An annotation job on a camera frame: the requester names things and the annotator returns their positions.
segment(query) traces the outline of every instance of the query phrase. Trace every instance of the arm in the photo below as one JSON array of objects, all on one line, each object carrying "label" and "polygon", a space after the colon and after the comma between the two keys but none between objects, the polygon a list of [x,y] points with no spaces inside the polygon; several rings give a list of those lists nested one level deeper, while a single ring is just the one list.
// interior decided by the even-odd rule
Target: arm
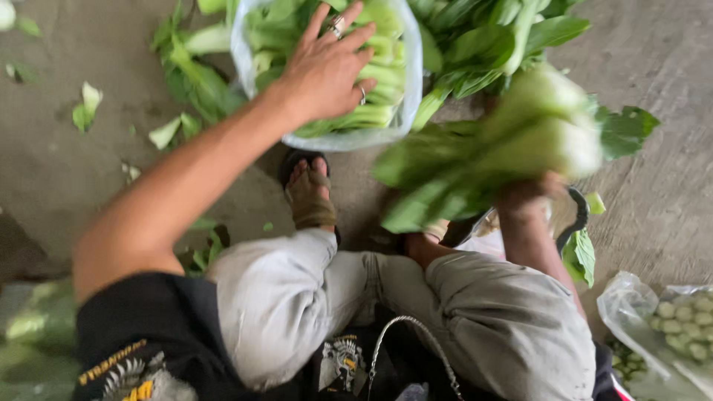
[{"label": "arm", "polygon": [[587,319],[572,277],[562,264],[555,241],[550,237],[543,196],[562,192],[557,174],[548,173],[542,182],[523,182],[507,187],[496,207],[503,232],[508,262],[539,270],[555,278],[572,292],[580,314]]},{"label": "arm", "polygon": [[[373,50],[357,49],[374,33],[370,24],[337,41],[317,37],[329,6],[315,12],[282,77],[234,116],[166,156],[114,199],[76,243],[73,276],[82,303],[129,275],[182,275],[173,245],[256,158],[286,132],[318,118],[354,110],[357,74]],[[344,12],[349,25],[361,11]],[[369,91],[376,81],[362,81]]]}]

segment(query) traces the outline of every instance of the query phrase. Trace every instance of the person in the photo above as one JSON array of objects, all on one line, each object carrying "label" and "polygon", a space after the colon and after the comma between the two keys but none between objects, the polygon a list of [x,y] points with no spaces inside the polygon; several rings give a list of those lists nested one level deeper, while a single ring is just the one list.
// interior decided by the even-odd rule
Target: person
[{"label": "person", "polygon": [[[327,161],[296,151],[284,184],[297,232],[227,249],[207,280],[184,276],[175,242],[251,162],[376,85],[354,83],[374,24],[319,35],[328,11],[277,81],[144,173],[77,241],[73,398],[592,399],[595,344],[538,205],[556,175],[500,197],[507,261],[443,247],[437,229],[407,235],[405,255],[350,253],[337,250]],[[345,10],[343,28],[360,11]]]}]

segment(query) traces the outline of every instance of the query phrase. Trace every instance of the sandal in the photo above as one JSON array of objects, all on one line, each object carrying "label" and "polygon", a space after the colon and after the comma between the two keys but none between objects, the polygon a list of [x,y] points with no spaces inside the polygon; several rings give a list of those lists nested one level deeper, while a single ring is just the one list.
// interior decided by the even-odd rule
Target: sandal
[{"label": "sandal", "polygon": [[[327,176],[312,170],[312,161],[321,157],[327,164]],[[294,171],[294,167],[302,160],[307,162],[307,170],[297,179],[294,185],[287,189],[289,177]],[[321,225],[334,225],[334,234],[337,235],[337,244],[340,237],[337,231],[337,212],[334,204],[316,193],[312,185],[325,186],[331,190],[332,184],[329,181],[329,164],[327,158],[321,152],[303,151],[291,149],[284,157],[279,167],[279,181],[284,189],[287,202],[292,205],[292,221],[297,230],[314,228]]]}]

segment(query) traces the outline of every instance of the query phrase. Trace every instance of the bundle of bok choy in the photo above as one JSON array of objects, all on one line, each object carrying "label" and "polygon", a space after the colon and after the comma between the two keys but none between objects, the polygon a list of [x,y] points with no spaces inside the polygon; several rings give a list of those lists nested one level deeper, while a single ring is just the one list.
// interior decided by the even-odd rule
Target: bundle of bok choy
[{"label": "bundle of bok choy", "polygon": [[507,88],[511,76],[544,60],[589,28],[564,13],[578,0],[409,0],[421,21],[424,66],[435,74],[412,131],[420,131],[451,94],[456,99],[487,87]]},{"label": "bundle of bok choy", "polygon": [[[488,210],[502,186],[555,171],[569,181],[593,174],[603,161],[632,155],[659,121],[638,107],[621,114],[547,63],[513,76],[497,106],[479,121],[430,123],[386,149],[377,180],[402,191],[381,224],[393,233],[420,232],[440,219]],[[602,213],[598,194],[588,196]],[[594,248],[586,229],[574,233],[563,262],[575,281],[594,283]]]}]

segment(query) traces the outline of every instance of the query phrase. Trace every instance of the silver chain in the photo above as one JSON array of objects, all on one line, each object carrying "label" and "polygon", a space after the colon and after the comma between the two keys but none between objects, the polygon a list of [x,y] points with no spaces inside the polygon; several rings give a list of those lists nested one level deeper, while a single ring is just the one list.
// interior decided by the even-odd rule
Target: silver chain
[{"label": "silver chain", "polygon": [[379,348],[381,347],[381,341],[384,339],[384,335],[386,334],[386,331],[391,327],[391,325],[401,321],[411,322],[421,328],[424,333],[426,333],[426,336],[429,338],[429,341],[431,341],[431,344],[434,346],[434,348],[436,348],[436,351],[438,351],[438,356],[443,361],[443,366],[446,368],[446,374],[448,375],[448,378],[451,379],[451,388],[453,389],[453,392],[456,393],[456,397],[459,401],[463,401],[463,395],[461,395],[461,391],[459,390],[460,385],[458,384],[458,380],[456,379],[456,374],[453,373],[453,369],[451,369],[451,364],[448,363],[448,358],[446,358],[446,353],[443,352],[441,344],[438,343],[438,340],[434,337],[433,334],[431,334],[425,324],[419,322],[418,319],[413,318],[411,316],[397,316],[391,319],[381,330],[379,338],[376,339],[376,347],[374,348],[374,354],[371,356],[371,369],[369,371],[369,394],[366,395],[367,401],[371,399],[371,385],[374,384],[374,376],[376,376],[376,357],[379,356]]}]

